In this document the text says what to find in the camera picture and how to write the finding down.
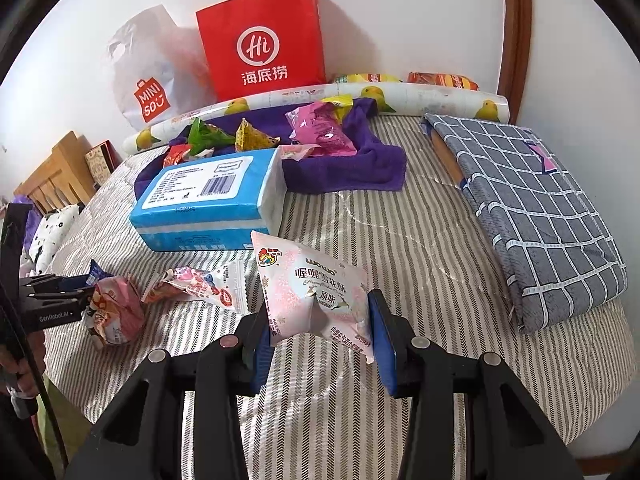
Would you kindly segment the person's left hand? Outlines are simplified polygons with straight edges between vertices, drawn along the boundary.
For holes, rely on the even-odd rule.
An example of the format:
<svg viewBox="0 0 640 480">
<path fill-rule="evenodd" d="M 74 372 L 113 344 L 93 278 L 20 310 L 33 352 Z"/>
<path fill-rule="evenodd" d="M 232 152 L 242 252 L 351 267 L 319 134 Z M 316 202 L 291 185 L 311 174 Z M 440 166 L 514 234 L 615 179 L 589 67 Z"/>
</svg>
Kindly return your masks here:
<svg viewBox="0 0 640 480">
<path fill-rule="evenodd" d="M 47 354 L 46 349 L 46 336 L 42 330 L 39 332 L 30 333 L 27 336 L 30 350 L 32 350 L 32 357 L 37 365 L 39 373 L 42 374 L 46 370 L 46 361 L 44 358 Z M 28 359 L 23 358 L 17 361 L 14 355 L 9 352 L 4 344 L 0 346 L 1 349 L 1 367 L 9 375 L 18 375 L 15 390 L 25 399 L 32 399 L 38 396 L 39 389 L 35 381 L 32 369 L 29 366 Z"/>
</svg>

